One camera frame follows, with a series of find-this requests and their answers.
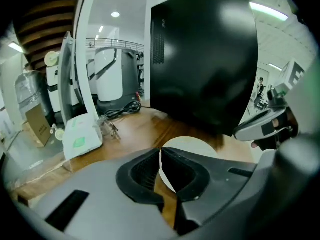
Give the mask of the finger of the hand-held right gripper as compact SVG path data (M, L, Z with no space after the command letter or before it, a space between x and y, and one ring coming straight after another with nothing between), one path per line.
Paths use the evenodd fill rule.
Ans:
M284 115L286 108L267 108L234 129L233 136L242 142L267 139L284 130L276 129L273 120Z

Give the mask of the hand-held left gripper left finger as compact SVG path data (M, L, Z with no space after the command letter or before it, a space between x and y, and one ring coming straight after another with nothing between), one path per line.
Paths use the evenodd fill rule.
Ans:
M173 240L177 233L154 192L159 149L95 162L74 173L31 209L18 214L44 240Z

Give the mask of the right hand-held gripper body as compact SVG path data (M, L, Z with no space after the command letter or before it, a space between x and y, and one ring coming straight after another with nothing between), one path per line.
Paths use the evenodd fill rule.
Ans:
M286 95L293 89L305 74L305 70L295 60L291 59L281 70L278 79L267 92L267 101L270 108L283 108L287 106Z

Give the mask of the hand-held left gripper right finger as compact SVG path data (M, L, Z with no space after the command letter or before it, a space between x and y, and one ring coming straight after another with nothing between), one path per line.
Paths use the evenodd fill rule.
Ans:
M311 236L319 226L320 138L300 135L258 164L165 147L180 236Z

